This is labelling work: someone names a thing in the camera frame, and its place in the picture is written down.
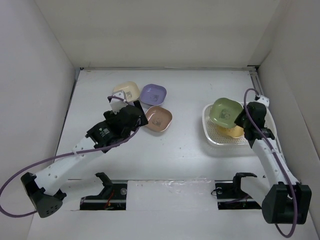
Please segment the small purple panda plate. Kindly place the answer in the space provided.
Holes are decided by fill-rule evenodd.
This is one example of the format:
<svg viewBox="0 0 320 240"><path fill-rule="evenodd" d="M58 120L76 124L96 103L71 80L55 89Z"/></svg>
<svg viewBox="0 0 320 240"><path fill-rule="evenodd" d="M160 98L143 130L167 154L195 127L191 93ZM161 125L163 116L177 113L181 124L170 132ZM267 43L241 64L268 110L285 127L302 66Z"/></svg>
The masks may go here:
<svg viewBox="0 0 320 240"><path fill-rule="evenodd" d="M157 84L147 84L140 92L140 101L149 106L160 106L167 96L165 87Z"/></svg>

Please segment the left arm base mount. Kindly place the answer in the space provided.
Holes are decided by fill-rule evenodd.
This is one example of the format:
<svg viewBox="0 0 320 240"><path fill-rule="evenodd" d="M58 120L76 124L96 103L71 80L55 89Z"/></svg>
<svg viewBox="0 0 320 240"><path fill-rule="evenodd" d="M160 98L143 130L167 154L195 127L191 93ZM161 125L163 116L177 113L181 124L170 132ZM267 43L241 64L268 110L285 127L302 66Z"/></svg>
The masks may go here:
<svg viewBox="0 0 320 240"><path fill-rule="evenodd" d="M82 197L79 209L82 211L125 211L128 181L110 180L104 172L96 173L95 176L102 181L103 189L97 195Z"/></svg>

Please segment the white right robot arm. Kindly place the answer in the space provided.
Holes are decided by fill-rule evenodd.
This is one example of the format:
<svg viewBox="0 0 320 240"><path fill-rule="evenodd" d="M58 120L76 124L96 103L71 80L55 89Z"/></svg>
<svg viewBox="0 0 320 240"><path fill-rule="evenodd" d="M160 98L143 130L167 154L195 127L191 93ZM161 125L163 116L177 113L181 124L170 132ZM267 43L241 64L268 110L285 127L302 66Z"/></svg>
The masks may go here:
<svg viewBox="0 0 320 240"><path fill-rule="evenodd" d="M277 150L273 132L265 127L267 107L260 102L249 102L235 120L244 129L244 137L258 156L269 186L254 173L237 173L239 180L231 184L237 197L248 194L262 210L269 224L303 225L308 216L312 191L301 184L289 170Z"/></svg>

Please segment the green panda plate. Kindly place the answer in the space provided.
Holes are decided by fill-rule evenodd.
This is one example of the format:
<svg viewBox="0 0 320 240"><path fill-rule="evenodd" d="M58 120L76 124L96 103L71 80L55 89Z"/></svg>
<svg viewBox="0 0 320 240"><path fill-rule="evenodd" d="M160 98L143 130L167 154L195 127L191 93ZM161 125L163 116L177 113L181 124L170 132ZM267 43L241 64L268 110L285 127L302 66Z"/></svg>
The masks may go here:
<svg viewBox="0 0 320 240"><path fill-rule="evenodd" d="M220 127L231 129L236 126L235 120L243 109L241 103L222 97L212 104L209 119Z"/></svg>

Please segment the brown panda plate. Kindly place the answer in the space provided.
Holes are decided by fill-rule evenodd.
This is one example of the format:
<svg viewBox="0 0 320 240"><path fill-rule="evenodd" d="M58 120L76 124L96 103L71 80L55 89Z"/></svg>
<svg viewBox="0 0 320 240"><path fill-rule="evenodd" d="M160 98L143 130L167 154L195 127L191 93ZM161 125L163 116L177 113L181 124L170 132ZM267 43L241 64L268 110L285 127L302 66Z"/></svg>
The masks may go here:
<svg viewBox="0 0 320 240"><path fill-rule="evenodd" d="M150 107L145 116L148 120L146 127L157 133L164 132L173 119L172 113L161 106Z"/></svg>

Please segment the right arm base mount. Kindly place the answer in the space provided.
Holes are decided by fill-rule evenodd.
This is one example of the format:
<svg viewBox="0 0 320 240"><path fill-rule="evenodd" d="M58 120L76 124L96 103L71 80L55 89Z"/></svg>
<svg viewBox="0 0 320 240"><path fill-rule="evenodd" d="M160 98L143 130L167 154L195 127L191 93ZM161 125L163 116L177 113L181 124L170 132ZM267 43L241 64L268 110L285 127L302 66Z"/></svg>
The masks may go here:
<svg viewBox="0 0 320 240"><path fill-rule="evenodd" d="M260 210L260 205L241 189L242 178L257 176L238 172L232 180L215 180L211 195L217 199L218 210Z"/></svg>

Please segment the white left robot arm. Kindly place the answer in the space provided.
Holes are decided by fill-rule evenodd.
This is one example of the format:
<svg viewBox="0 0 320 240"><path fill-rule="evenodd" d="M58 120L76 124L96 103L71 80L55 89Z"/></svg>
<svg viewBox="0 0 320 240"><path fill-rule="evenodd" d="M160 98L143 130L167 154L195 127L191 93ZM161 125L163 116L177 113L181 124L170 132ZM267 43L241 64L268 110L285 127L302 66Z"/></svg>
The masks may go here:
<svg viewBox="0 0 320 240"><path fill-rule="evenodd" d="M106 111L105 119L90 130L66 157L37 172L27 172L20 180L41 218L57 212L64 203L86 196L110 198L114 184L104 172L89 179L72 180L72 175L82 172L96 158L128 142L142 126L148 124L139 100L114 113Z"/></svg>

